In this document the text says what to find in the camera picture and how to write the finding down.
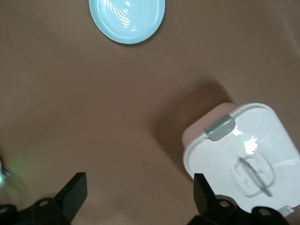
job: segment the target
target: light blue bowl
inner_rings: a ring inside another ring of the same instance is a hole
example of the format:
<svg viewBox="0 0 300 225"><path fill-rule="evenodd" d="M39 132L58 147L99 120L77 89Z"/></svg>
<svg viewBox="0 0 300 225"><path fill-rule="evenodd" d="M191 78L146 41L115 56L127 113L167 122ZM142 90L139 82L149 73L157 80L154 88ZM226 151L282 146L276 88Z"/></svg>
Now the light blue bowl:
<svg viewBox="0 0 300 225"><path fill-rule="evenodd" d="M165 14L165 0L89 0L98 28L108 38L136 44L151 37Z"/></svg>

